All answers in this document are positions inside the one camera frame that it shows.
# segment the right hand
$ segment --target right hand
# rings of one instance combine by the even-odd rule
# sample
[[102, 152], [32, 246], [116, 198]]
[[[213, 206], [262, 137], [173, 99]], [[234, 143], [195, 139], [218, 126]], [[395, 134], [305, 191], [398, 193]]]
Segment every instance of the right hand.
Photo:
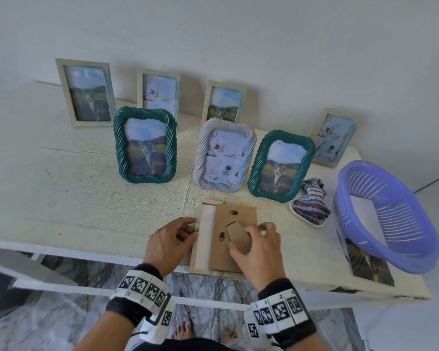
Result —
[[229, 242], [229, 254], [255, 290], [260, 292], [270, 282], [286, 278], [280, 248], [281, 237], [273, 223], [248, 226], [244, 231], [252, 238], [250, 252], [244, 255], [233, 242]]

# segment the white wall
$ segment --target white wall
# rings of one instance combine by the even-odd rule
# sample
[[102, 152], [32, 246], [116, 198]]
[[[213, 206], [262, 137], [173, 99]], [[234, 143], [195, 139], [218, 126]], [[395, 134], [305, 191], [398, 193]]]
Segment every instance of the white wall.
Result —
[[[439, 234], [439, 181], [417, 194]], [[425, 275], [429, 302], [354, 308], [361, 336], [377, 351], [439, 351], [439, 261]]]
[[136, 102], [137, 67], [248, 87], [242, 121], [309, 135], [323, 107], [360, 119], [361, 155], [416, 189], [439, 177], [439, 0], [0, 0], [0, 99], [59, 83], [54, 58], [109, 62]]

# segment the purple plastic basket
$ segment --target purple plastic basket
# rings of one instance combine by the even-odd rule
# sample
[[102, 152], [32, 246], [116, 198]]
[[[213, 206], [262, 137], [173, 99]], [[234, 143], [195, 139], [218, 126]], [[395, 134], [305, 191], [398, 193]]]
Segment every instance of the purple plastic basket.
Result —
[[[415, 195], [381, 167], [355, 160], [341, 169], [335, 194], [340, 226], [364, 252], [416, 275], [431, 271], [439, 257], [439, 237]], [[387, 247], [373, 237], [354, 212], [350, 196], [373, 202]]]

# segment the white twisted picture frame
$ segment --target white twisted picture frame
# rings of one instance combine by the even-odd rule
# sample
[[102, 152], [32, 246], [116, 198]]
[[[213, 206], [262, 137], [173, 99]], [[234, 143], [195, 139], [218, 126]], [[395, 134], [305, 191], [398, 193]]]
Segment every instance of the white twisted picture frame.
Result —
[[[203, 178], [205, 173], [206, 154], [209, 149], [210, 136], [215, 129], [225, 132], [235, 132], [244, 135], [246, 144], [244, 146], [244, 156], [239, 165], [237, 180], [232, 185], [224, 183], [211, 183]], [[199, 147], [197, 149], [197, 156], [195, 157], [195, 165], [193, 170], [193, 180], [200, 188], [216, 189], [224, 193], [237, 192], [243, 185], [247, 172], [249, 171], [250, 162], [252, 161], [252, 154], [254, 152], [255, 144], [257, 143], [257, 136], [255, 131], [246, 124], [232, 123], [223, 121], [219, 118], [211, 118], [206, 121], [200, 130]]]

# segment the plaid fabric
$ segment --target plaid fabric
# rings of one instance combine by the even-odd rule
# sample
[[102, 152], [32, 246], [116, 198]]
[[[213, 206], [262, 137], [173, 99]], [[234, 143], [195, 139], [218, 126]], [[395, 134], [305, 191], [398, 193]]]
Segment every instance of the plaid fabric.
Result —
[[307, 194], [293, 202], [294, 211], [313, 224], [323, 224], [330, 215], [330, 210], [323, 202], [327, 192], [323, 189], [322, 180], [316, 178], [304, 180], [301, 188]]

